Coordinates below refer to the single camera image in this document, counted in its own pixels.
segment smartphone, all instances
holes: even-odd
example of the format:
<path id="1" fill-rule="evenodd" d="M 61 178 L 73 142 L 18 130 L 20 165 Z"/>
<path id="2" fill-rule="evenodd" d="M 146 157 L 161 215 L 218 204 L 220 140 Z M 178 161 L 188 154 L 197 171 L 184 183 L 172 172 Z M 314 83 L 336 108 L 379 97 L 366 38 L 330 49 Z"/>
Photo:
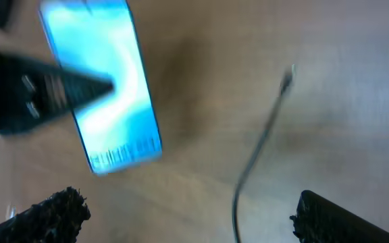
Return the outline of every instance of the smartphone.
<path id="1" fill-rule="evenodd" d="M 60 65 L 113 80 L 113 94 L 73 112 L 92 172 L 160 157 L 159 128 L 128 4 L 49 0 L 40 13 Z"/>

